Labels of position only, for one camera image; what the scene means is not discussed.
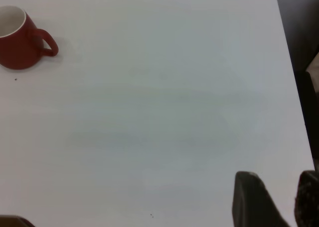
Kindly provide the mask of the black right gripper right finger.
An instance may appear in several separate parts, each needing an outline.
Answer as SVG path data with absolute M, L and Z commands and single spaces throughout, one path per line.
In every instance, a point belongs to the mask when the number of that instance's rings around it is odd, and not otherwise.
M 303 171 L 295 198 L 295 219 L 298 227 L 319 226 L 319 173 Z

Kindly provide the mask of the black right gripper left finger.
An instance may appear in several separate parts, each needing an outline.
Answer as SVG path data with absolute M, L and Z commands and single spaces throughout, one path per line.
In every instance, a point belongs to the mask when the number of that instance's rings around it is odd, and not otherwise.
M 235 175 L 232 217 L 235 227 L 287 227 L 263 181 L 253 172 Z

